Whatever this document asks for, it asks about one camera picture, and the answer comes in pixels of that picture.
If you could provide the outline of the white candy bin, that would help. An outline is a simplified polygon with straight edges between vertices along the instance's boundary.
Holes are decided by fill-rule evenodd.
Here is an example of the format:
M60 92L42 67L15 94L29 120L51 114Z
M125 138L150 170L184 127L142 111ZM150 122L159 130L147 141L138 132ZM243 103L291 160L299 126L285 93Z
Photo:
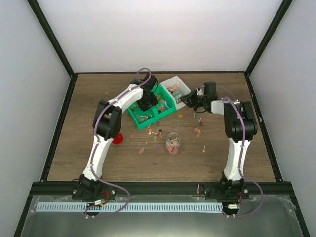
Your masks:
M181 100L175 100L174 97L172 96L172 91L174 90L181 90L183 91L183 95L187 95L191 92L191 90L185 85L185 83L178 77L174 76L170 79L167 79L163 82L160 83L166 90L167 92L171 95L172 100L176 104L176 110L179 110L185 106Z

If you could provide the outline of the green candy bin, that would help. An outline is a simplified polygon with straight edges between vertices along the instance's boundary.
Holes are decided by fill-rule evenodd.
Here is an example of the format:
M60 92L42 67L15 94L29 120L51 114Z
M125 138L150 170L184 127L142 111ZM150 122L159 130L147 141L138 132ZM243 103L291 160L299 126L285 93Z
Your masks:
M160 120L177 110L172 95L164 86L161 84L155 85L153 93L158 101L156 105L151 107L156 120Z
M149 125L155 123L158 120L157 105L150 107L146 111L142 111L138 104L135 102L127 108L127 111L131 115L132 119L135 122L135 125L139 130L148 127Z

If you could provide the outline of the clear plastic cup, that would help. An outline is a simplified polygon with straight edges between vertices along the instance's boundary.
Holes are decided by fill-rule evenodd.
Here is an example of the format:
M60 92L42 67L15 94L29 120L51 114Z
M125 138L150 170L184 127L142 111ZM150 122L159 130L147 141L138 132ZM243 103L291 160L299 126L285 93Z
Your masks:
M171 132L166 137L165 147L173 155L177 154L180 150L181 139L177 132Z

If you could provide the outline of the red round lid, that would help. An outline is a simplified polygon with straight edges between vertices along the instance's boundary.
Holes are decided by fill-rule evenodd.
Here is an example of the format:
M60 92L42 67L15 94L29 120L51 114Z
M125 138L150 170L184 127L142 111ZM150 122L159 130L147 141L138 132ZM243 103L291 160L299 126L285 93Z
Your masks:
M123 135L118 133L118 135L113 139L113 144L119 145L123 142Z

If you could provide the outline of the light blue slotted scoop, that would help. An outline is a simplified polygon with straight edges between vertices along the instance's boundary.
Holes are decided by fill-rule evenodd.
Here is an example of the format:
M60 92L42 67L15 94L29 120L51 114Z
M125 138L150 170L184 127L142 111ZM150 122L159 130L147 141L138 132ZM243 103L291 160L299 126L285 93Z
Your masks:
M174 90L172 91L172 96L174 97L175 100L179 100L181 96L183 96L183 91L181 90Z

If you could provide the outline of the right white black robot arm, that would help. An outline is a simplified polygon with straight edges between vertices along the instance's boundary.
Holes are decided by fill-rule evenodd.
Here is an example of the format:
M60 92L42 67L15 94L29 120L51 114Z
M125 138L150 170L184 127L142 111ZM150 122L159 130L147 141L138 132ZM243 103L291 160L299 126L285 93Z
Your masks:
M202 107L211 114L224 117L224 130L229 139L227 164L219 181L219 193L230 199L241 192L244 183L244 163L248 147L257 134L258 126L249 101L232 101L229 97L218 98L217 84L204 83L180 100L196 112Z

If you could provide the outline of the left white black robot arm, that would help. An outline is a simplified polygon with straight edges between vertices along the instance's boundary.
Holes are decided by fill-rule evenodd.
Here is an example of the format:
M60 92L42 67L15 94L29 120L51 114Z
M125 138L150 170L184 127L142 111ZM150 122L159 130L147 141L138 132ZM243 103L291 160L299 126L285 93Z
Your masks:
M127 108L137 102L145 111L157 104L152 92L157 79L148 68L139 71L143 70L148 71L143 79L134 79L118 96L98 103L93 121L93 145L87 165L78 178L76 193L73 194L75 199L96 199L101 195L102 188L107 191L120 189L130 195L125 188L102 180L102 169L107 152L120 133L122 114Z

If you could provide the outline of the pink popsicle candy on table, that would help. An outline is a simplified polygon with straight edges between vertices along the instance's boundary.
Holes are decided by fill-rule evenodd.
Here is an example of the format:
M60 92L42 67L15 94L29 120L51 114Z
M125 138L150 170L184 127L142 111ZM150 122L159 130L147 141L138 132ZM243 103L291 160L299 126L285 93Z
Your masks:
M194 132L197 133L197 137L200 137L200 135L201 135L201 130L200 129L194 128Z

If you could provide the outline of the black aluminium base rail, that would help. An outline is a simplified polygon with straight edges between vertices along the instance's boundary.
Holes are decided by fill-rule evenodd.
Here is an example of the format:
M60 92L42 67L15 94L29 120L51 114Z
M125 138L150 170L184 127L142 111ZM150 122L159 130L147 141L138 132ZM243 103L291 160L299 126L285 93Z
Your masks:
M196 194L197 186L200 184L199 194ZM116 185L127 189L131 196L202 196L209 200L235 200L242 194L243 198L248 198L249 195L259 195L259 188L250 182L245 182L242 188L230 188L224 191L220 185L215 182L117 182ZM85 190L78 182L66 181L47 181L35 182L32 184L29 196L34 195L71 195L75 200L97 200L101 197L106 197L110 194L109 199L113 200L116 197L127 197L125 191L119 188L101 184L97 188L96 193L91 193Z

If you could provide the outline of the black frame post right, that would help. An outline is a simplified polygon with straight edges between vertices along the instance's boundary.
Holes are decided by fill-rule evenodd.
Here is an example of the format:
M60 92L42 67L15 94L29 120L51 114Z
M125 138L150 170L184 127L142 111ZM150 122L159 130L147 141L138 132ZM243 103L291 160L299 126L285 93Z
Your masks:
M288 9L290 8L293 0L283 0L275 13L268 29L266 30L258 48L256 49L247 69L245 70L245 75L249 76L255 69L257 63L259 62L261 56L263 55L266 47L268 46L270 40L272 39L274 33L276 32L278 26L282 22L284 16L286 15Z

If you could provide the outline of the black frame post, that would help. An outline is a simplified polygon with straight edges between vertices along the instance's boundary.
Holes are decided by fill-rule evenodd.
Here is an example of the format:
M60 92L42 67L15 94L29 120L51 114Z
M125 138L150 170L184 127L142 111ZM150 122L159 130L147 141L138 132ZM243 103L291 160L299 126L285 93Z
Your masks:
M272 39L274 33L276 32L278 26L282 22L284 16L286 15L288 9L290 8L293 0L283 0L275 13L268 29L266 30L258 48L256 49L247 69L245 70L245 75L249 76L255 69L257 63L259 62L261 56L263 55L266 47L268 46L270 40Z
M46 16L44 15L43 10L40 7L40 4L37 0L27 0L29 6L31 7L34 15L36 16L38 22L40 23L42 29L44 30L48 40L50 41L51 45L53 46L57 56L59 57L62 65L64 66L67 74L70 77L73 77L75 72L72 69L57 37L55 36Z

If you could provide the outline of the black frame post left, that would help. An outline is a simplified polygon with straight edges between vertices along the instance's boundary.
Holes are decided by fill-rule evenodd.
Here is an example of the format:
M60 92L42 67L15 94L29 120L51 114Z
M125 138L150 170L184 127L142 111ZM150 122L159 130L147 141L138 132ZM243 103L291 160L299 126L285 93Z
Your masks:
M34 15L36 16L38 22L40 23L42 29L44 30L48 40L50 41L51 45L53 46L57 56L59 57L62 65L64 66L67 74L70 77L73 77L75 72L72 69L57 37L55 36L46 16L44 15L43 10L40 7L40 4L37 0L27 0L29 6L31 7Z

